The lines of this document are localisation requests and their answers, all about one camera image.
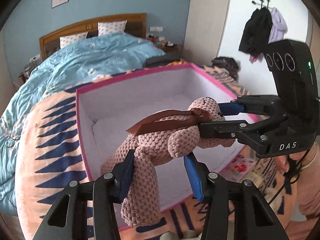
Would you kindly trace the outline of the pink sweater right forearm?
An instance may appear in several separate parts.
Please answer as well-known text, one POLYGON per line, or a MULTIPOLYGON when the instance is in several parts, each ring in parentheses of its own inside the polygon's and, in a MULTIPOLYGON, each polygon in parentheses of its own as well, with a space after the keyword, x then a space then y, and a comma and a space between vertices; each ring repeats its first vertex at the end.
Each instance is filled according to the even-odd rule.
POLYGON ((293 195, 293 210, 298 206, 300 213, 306 219, 290 222, 314 224, 319 217, 319 145, 316 142, 303 160, 299 175, 296 194, 293 195))

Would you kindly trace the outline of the right hand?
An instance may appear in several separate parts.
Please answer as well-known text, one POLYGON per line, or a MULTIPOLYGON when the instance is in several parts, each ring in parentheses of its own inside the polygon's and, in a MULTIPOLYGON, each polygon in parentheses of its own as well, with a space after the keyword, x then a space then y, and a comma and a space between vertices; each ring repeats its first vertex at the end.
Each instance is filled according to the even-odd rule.
POLYGON ((302 159, 303 155, 305 154, 304 152, 298 152, 298 153, 293 153, 290 155, 281 155, 277 156, 274 158, 274 161, 276 163, 276 168, 281 174, 284 174, 289 171, 290 165, 288 159, 292 160, 300 160, 302 159))

